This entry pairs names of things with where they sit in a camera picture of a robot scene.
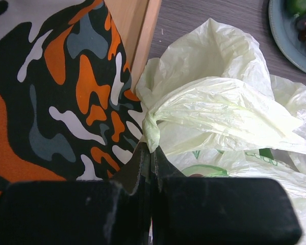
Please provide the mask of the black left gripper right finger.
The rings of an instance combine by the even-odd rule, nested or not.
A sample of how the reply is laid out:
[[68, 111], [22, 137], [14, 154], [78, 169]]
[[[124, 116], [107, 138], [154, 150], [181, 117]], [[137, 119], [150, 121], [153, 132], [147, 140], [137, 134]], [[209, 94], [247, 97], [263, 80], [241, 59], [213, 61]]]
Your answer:
[[297, 244], [302, 236], [273, 179], [185, 176], [161, 149], [150, 164], [154, 244]]

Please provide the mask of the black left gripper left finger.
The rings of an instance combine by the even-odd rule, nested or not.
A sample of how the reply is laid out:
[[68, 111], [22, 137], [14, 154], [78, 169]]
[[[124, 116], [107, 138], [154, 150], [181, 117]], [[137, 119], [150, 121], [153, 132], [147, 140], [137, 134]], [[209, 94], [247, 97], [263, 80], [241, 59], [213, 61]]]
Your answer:
[[32, 181], [0, 195], [0, 244], [148, 244], [145, 143], [111, 179]]

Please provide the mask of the light green plastic bag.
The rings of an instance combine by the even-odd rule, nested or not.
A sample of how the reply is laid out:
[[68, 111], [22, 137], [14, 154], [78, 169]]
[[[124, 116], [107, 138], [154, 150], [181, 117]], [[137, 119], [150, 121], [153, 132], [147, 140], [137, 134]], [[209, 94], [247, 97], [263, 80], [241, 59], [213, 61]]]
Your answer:
[[250, 34], [208, 19], [148, 61], [136, 95], [150, 151], [186, 176], [278, 181], [306, 244], [306, 86], [271, 75]]

